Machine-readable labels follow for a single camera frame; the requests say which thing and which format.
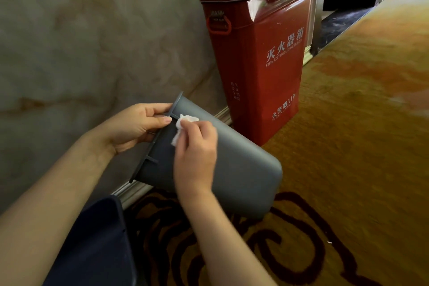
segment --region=right forearm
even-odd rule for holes
[[[210,193],[184,204],[214,286],[275,285]]]

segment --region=left forearm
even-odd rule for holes
[[[41,285],[75,219],[115,154],[82,136],[0,218],[4,285]]]

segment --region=hand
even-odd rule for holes
[[[134,104],[106,120],[91,132],[101,143],[122,153],[142,141],[151,142],[153,133],[167,126],[172,118],[162,115],[171,104]]]
[[[211,122],[181,121],[174,158],[174,183],[182,207],[212,193],[217,131]]]

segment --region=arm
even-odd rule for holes
[[[84,134],[0,217],[2,285],[42,285],[107,164],[170,123],[156,117],[170,106],[136,104]]]
[[[276,285],[234,229],[212,193],[217,132],[209,122],[182,121],[174,179],[214,286]]]

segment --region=carpet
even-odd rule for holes
[[[299,113],[263,148],[284,178],[230,219],[279,285],[429,284],[429,0],[385,0],[304,67]],[[209,285],[173,194],[127,213],[152,285]]]

